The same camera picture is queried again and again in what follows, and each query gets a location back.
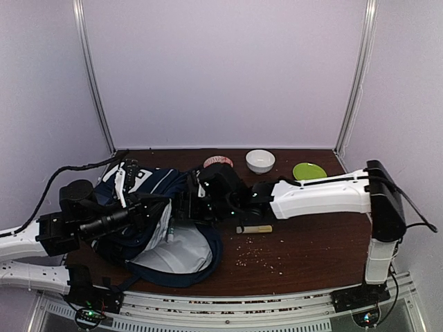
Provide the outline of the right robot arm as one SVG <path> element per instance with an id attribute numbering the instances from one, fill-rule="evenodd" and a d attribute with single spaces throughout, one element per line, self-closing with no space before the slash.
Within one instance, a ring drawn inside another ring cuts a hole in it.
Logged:
<path id="1" fill-rule="evenodd" d="M 226 163 L 192 170 L 186 190 L 173 201 L 174 217 L 213 225 L 234 218 L 241 231 L 254 221 L 310 214 L 355 212 L 370 215 L 372 234 L 361 285 L 331 294 L 337 312 L 390 299 L 388 276 L 399 242 L 410 225 L 403 202 L 411 199 L 378 160 L 364 169 L 314 180 L 260 181 L 248 186 Z"/>

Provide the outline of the navy blue backpack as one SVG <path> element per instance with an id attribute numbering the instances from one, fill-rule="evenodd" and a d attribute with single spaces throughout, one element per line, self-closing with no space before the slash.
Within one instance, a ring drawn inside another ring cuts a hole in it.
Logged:
<path id="1" fill-rule="evenodd" d="M 108 171 L 95 188 L 100 203 L 120 204 L 114 179 L 117 166 Z M 121 292 L 138 281 L 157 286 L 187 288 L 207 279 L 222 260 L 221 236 L 211 225 L 174 220 L 174 241 L 167 242 L 172 218 L 172 199 L 179 192 L 190 192 L 189 173 L 174 168 L 140 168 L 129 194 L 155 194 L 171 200 L 170 207 L 155 228 L 134 230 L 129 227 L 91 242 L 93 250 L 109 263 L 125 268 L 130 278 L 119 285 L 103 282 Z"/>

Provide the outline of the yellow highlighter pen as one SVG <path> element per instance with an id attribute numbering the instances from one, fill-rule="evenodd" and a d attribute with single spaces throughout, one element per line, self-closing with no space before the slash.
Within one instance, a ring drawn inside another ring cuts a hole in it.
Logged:
<path id="1" fill-rule="evenodd" d="M 273 227 L 271 225 L 257 225 L 257 226 L 237 226 L 237 234 L 260 234 L 260 233 L 271 233 L 273 232 Z"/>

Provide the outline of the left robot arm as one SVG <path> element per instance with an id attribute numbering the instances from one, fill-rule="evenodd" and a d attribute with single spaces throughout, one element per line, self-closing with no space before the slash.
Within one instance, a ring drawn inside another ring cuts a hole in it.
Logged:
<path id="1" fill-rule="evenodd" d="M 41 215 L 1 233 L 1 286 L 59 293 L 74 304 L 111 310 L 121 291 L 94 286 L 88 267 L 40 266 L 22 260 L 64 255 L 79 249 L 83 241 L 101 239 L 127 227 L 155 228 L 171 200 L 131 193 L 123 205 L 103 206 L 87 180 L 62 187 L 59 199 L 60 212 Z"/>

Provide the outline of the white green glue stick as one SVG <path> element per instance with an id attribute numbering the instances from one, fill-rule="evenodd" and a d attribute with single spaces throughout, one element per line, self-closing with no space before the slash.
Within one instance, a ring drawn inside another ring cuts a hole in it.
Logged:
<path id="1" fill-rule="evenodd" d="M 174 219 L 171 218 L 169 221 L 168 232 L 167 232 L 167 242 L 170 243 L 174 241 Z"/>

